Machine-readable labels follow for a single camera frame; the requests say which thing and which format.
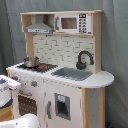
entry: black faucet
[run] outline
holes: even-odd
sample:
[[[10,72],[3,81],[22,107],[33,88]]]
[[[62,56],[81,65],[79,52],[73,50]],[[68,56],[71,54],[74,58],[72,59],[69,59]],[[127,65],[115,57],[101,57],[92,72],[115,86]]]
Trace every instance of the black faucet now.
[[[89,56],[89,58],[90,58],[90,64],[91,64],[91,65],[94,64],[92,55],[91,55],[88,51],[81,51],[81,52],[79,53],[79,55],[78,55],[78,62],[77,62],[77,64],[76,64],[77,69],[80,69],[80,70],[86,68],[86,62],[85,62],[85,63],[82,63],[82,62],[81,62],[81,56],[82,56],[82,54],[87,54],[87,55]]]

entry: oven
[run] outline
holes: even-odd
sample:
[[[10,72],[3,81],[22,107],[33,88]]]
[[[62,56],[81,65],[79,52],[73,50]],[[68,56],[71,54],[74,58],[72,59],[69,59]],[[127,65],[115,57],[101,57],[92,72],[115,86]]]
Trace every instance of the oven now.
[[[21,83],[21,88],[12,91],[14,119],[27,113],[35,114],[44,127],[45,120],[45,88],[40,76],[9,71],[10,77]]]

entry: sink basin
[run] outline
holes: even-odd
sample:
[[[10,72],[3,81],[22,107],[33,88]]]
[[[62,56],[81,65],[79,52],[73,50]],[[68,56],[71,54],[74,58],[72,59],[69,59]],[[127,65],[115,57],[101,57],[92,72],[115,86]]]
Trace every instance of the sink basin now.
[[[76,81],[82,81],[91,76],[93,73],[90,71],[83,71],[73,68],[61,68],[55,72],[52,73],[53,76],[57,77],[63,77],[66,79],[76,80]]]

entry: white tile backsplash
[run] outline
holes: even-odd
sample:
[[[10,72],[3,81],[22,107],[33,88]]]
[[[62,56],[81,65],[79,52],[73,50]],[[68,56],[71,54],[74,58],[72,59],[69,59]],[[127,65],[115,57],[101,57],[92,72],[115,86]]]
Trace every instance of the white tile backsplash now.
[[[40,62],[57,64],[67,67],[76,67],[78,55],[87,50],[94,55],[94,38],[84,36],[43,35],[33,36],[34,55]],[[82,62],[86,61],[86,70],[94,71],[87,55],[82,55]]]

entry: microwave window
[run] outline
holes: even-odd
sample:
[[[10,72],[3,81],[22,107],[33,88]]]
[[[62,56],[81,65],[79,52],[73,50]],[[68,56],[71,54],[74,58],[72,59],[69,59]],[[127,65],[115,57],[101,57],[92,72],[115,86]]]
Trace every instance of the microwave window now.
[[[62,29],[77,29],[76,18],[61,18]]]

